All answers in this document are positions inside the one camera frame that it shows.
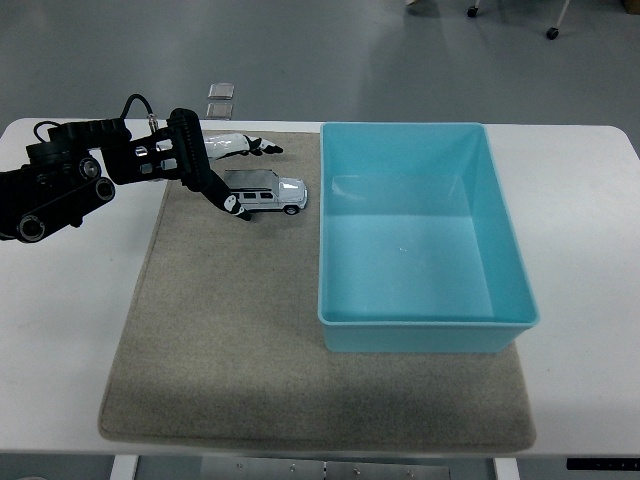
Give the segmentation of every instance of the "toy car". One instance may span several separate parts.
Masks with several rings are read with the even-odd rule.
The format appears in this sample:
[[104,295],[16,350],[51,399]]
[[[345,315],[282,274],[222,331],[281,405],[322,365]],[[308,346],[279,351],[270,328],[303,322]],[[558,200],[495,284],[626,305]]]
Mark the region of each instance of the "toy car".
[[279,177],[273,170],[226,170],[224,181],[250,212],[283,211],[295,215],[307,206],[304,182]]

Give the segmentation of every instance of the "black robotic arm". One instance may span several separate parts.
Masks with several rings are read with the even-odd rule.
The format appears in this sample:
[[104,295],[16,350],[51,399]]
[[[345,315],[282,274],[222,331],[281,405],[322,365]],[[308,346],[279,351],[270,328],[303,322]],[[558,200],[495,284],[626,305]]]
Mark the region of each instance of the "black robotic arm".
[[[134,99],[147,107],[151,134],[131,140],[125,117]],[[50,140],[38,135],[48,129]],[[38,242],[110,202],[118,185],[154,179],[180,180],[220,210],[250,220],[224,181],[211,170],[197,115],[176,109],[158,128],[148,102],[132,95],[118,118],[34,128],[40,143],[27,147],[29,164],[0,172],[0,239]],[[109,178],[90,150],[100,149]]]

